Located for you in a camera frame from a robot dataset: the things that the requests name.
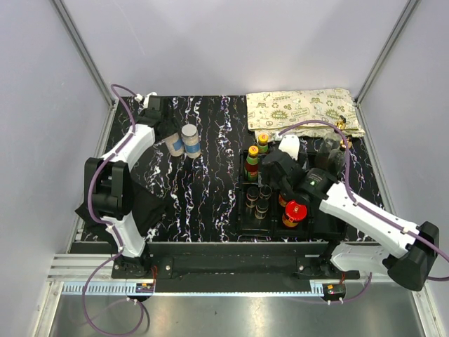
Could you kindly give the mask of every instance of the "beige cloth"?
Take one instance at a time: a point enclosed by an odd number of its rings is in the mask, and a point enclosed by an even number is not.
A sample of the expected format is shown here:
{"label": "beige cloth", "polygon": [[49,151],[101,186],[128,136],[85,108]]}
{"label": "beige cloth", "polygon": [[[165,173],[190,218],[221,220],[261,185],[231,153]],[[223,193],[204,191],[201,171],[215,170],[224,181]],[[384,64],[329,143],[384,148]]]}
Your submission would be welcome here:
{"label": "beige cloth", "polygon": [[[272,140],[272,136],[285,127],[310,119],[334,124],[340,115],[346,118],[347,135],[365,135],[357,119],[354,100],[346,89],[250,93],[246,95],[246,105],[248,129],[254,131],[256,137],[260,133],[268,133]],[[289,133],[323,137],[329,130],[328,126],[315,123],[300,126]]]}

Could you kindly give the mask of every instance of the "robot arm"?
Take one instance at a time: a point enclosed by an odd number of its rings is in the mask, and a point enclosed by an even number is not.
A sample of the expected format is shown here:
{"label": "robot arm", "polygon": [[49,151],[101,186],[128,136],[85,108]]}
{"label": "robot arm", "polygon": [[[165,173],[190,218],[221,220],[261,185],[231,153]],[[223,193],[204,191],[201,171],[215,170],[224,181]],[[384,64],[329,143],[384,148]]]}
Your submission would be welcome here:
{"label": "robot arm", "polygon": [[84,168],[84,197],[87,201],[88,188],[95,171],[106,158],[115,154],[95,182],[92,201],[97,216],[112,223],[106,231],[113,236],[117,246],[119,240],[113,227],[122,238],[122,255],[125,258],[139,258],[145,249],[145,239],[139,233],[132,214],[135,200],[130,170],[156,141],[171,136],[179,129],[167,98],[148,95],[144,108],[138,117],[135,131],[130,128],[113,149],[101,158],[88,159]]}
{"label": "robot arm", "polygon": [[[397,230],[363,210],[348,197],[343,183],[319,168],[305,172],[283,151],[274,151],[262,160],[262,182],[285,197],[318,211],[335,216],[372,237],[377,243],[340,243],[328,256],[328,262],[341,271],[363,270],[389,275],[395,282],[413,291],[425,283],[436,260],[436,253],[410,235]],[[438,228],[428,222],[421,226],[400,219],[353,193],[376,213],[404,227],[404,231],[425,237],[438,246]]]}

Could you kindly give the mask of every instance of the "gray wall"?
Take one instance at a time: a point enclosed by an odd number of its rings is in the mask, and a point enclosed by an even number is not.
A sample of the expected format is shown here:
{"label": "gray wall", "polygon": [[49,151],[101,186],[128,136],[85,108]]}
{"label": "gray wall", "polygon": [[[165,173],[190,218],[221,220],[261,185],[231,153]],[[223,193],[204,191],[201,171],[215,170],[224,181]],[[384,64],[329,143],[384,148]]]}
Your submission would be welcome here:
{"label": "gray wall", "polygon": [[107,106],[48,0],[0,2],[0,335],[29,336]]}
{"label": "gray wall", "polygon": [[[449,251],[449,1],[421,1],[362,102],[397,213],[440,227]],[[438,258],[431,273],[449,275]],[[449,284],[431,283],[449,325]]]}
{"label": "gray wall", "polygon": [[65,0],[105,81],[162,95],[342,86],[406,0]]}

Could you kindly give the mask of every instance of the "black tray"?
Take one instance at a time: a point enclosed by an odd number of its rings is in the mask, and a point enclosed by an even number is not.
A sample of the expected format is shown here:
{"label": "black tray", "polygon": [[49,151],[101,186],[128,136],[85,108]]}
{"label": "black tray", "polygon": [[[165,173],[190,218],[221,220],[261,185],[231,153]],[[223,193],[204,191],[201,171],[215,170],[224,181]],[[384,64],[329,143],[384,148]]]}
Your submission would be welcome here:
{"label": "black tray", "polygon": [[[264,219],[259,220],[255,217],[255,207],[250,209],[246,206],[246,191],[252,186],[259,187],[258,181],[247,181],[245,179],[245,161],[248,151],[240,154],[240,174],[239,174],[239,190],[236,194],[236,203],[238,205],[237,224],[240,235],[250,235],[256,237],[272,237],[274,224],[275,196],[269,199],[268,212]],[[259,155],[259,163],[264,158],[264,154]]]}
{"label": "black tray", "polygon": [[[245,161],[248,151],[240,154],[240,174],[238,191],[236,193],[237,211],[237,231],[240,235],[256,237],[294,237],[298,241],[309,241],[322,239],[325,241],[342,241],[347,232],[347,224],[328,214],[319,211],[317,214],[308,212],[307,217],[295,228],[288,228],[282,222],[282,215],[285,209],[279,204],[279,193],[273,191],[270,197],[269,210],[264,219],[255,217],[255,208],[246,207],[246,191],[251,186],[260,186],[259,182],[250,182],[245,179]],[[264,158],[264,154],[259,155],[259,162]],[[307,160],[313,167],[315,153],[308,152]]]}

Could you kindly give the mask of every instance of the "jar with blue label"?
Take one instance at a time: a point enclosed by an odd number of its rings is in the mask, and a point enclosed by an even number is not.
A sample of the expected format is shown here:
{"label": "jar with blue label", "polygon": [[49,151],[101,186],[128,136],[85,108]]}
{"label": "jar with blue label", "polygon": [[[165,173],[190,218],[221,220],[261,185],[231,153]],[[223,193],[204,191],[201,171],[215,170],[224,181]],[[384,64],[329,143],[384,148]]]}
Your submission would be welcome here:
{"label": "jar with blue label", "polygon": [[179,157],[184,153],[184,146],[178,133],[174,133],[163,140],[167,145],[168,151],[174,157]]}
{"label": "jar with blue label", "polygon": [[184,125],[181,129],[181,136],[187,156],[192,159],[198,158],[201,154],[201,149],[196,126],[193,124]]}

